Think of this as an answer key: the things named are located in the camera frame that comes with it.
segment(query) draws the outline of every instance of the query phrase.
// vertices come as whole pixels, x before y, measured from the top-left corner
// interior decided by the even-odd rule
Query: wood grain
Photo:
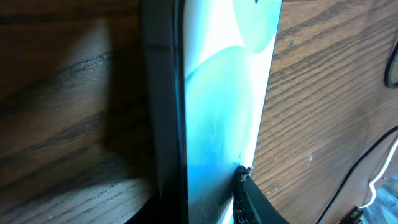
[[[138,14],[0,2],[0,223],[124,223],[156,189]],[[284,2],[253,178],[289,222],[315,223],[398,123],[397,30],[395,0]]]
[[[284,3],[253,177],[289,222],[315,223],[398,123],[398,91],[383,84],[397,30],[397,1]]]

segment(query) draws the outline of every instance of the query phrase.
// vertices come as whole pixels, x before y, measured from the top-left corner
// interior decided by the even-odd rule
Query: blue and white screen
[[[231,220],[230,183],[251,167],[282,0],[186,0],[183,15],[190,223]]]

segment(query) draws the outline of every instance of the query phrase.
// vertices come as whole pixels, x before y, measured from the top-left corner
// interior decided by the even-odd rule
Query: wooden surface
[[[314,223],[398,124],[397,35],[396,0],[284,2],[253,178],[289,222]],[[124,223],[145,203],[140,44],[136,0],[0,2],[0,223]]]

